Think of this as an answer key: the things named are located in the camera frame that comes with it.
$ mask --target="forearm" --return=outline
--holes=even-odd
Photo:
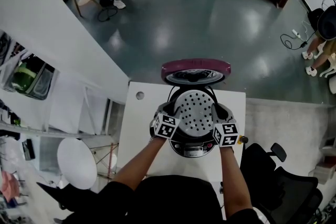
[[[252,208],[249,191],[230,147],[220,149],[223,171],[223,193],[226,217]]]
[[[131,159],[115,176],[113,181],[123,183],[133,190],[147,174],[166,139],[154,138],[137,156]]]

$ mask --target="chair armrest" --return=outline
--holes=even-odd
[[[284,162],[287,158],[285,150],[278,143],[273,144],[271,147],[271,152],[269,152],[268,155],[277,156],[282,162]]]

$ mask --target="glossy floor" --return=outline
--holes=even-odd
[[[127,7],[104,23],[92,2],[81,7],[83,18],[72,1],[67,5],[134,81],[163,83],[160,67],[167,61],[215,58],[232,65],[231,76],[217,89],[246,92],[248,98],[336,104],[327,79],[306,75],[312,63],[301,57],[306,48],[289,50],[280,41],[292,29],[306,38],[301,21],[308,19],[297,0],[284,9],[267,0],[124,2]],[[293,46],[301,43],[294,40]]]

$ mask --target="white sneaker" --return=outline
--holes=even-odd
[[[310,54],[308,54],[306,51],[302,53],[302,57],[304,58],[304,60],[311,60],[313,58],[313,53],[311,52]]]
[[[126,5],[124,4],[124,2],[121,1],[121,0],[114,0],[114,1],[113,1],[113,5],[114,5],[115,7],[117,7],[118,9],[122,9],[122,8],[125,8],[125,7],[126,7]]]
[[[306,67],[306,73],[308,75],[311,75],[312,77],[315,77],[317,75],[317,70],[316,69],[311,70],[311,67],[308,66],[308,67]]]

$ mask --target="white table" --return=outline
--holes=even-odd
[[[91,150],[76,138],[65,138],[58,146],[57,161],[65,179],[79,189],[91,188],[97,179],[97,166]]]
[[[157,107],[166,102],[172,86],[131,82],[122,122],[117,167],[123,167],[150,139],[149,123]],[[138,100],[136,94],[144,93]],[[240,135],[245,130],[246,95],[241,92],[215,91],[219,103],[231,109],[238,122]],[[234,146],[238,164],[242,160],[243,145]],[[215,147],[207,155],[199,158],[185,158],[173,151],[167,141],[159,151],[148,174],[183,175],[204,179],[209,182],[222,181],[222,167],[219,148]]]

